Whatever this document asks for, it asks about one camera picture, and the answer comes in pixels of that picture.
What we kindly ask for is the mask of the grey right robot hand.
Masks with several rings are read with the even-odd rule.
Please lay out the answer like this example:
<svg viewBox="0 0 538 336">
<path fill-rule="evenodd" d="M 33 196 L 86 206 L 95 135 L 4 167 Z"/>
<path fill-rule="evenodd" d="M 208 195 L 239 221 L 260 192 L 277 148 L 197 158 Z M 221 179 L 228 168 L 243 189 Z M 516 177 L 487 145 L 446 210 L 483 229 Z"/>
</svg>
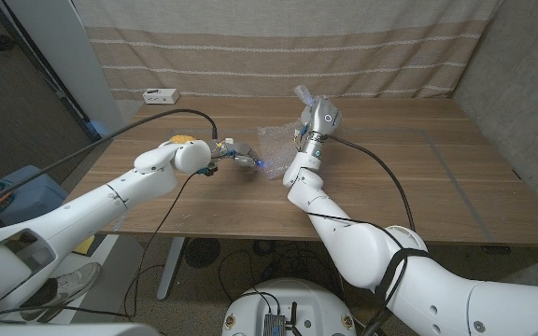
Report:
<svg viewBox="0 0 538 336">
<path fill-rule="evenodd" d="M 303 124 L 301 134 L 334 134 L 340 125 L 342 117 L 342 112 L 329 98 L 326 96 L 316 97 L 315 102 L 306 106 L 301 113 L 301 122 Z"/>
</svg>

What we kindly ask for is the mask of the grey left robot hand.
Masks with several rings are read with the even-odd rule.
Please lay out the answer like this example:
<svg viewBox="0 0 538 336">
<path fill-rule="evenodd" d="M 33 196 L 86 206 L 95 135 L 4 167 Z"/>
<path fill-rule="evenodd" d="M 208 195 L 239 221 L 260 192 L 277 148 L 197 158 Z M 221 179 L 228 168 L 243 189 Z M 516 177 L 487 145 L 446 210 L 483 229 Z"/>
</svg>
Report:
<svg viewBox="0 0 538 336">
<path fill-rule="evenodd" d="M 217 143 L 211 151 L 213 160 L 232 160 L 240 166 L 260 168 L 262 161 L 255 150 L 247 143 L 234 142 L 231 138 Z"/>
</svg>

